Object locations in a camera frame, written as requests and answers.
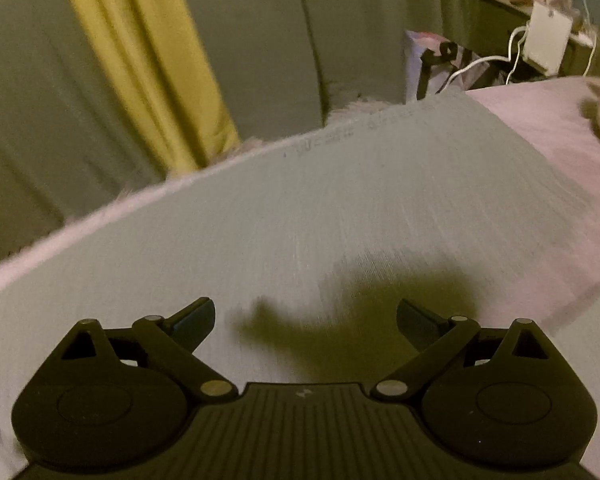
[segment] nightstand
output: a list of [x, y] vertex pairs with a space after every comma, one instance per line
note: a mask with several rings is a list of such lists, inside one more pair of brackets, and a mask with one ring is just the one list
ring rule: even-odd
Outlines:
[[[506, 56], [513, 29], [529, 20], [531, 9], [531, 6], [515, 6], [509, 0], [473, 0], [472, 31], [468, 47], [480, 56]], [[514, 55], [519, 38], [520, 36], [513, 44]], [[589, 38], [583, 34], [571, 34], [559, 75], [584, 74], [590, 53]]]

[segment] silver screw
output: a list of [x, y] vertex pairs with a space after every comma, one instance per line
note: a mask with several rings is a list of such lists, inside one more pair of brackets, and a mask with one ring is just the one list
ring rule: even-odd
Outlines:
[[409, 387], [402, 381], [389, 379], [376, 384], [376, 390], [387, 397], [398, 397], [405, 394]]
[[207, 381], [200, 386], [200, 391], [209, 397], [220, 397], [228, 394], [234, 386], [227, 381]]

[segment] bed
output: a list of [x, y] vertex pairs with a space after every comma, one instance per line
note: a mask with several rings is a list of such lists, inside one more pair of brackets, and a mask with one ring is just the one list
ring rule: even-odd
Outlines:
[[199, 296], [218, 320], [197, 355], [240, 388], [369, 386], [414, 353], [395, 329], [404, 296], [484, 326], [531, 317], [597, 403], [584, 465], [600, 476], [597, 85], [345, 120], [117, 200], [0, 264], [0, 480], [26, 464], [11, 406], [77, 320], [129, 326]]

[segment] yellow curtain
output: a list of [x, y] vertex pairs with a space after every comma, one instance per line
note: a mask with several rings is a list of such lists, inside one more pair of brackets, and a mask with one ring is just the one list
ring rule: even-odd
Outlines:
[[169, 173], [240, 143], [185, 0], [71, 0], [140, 136]]

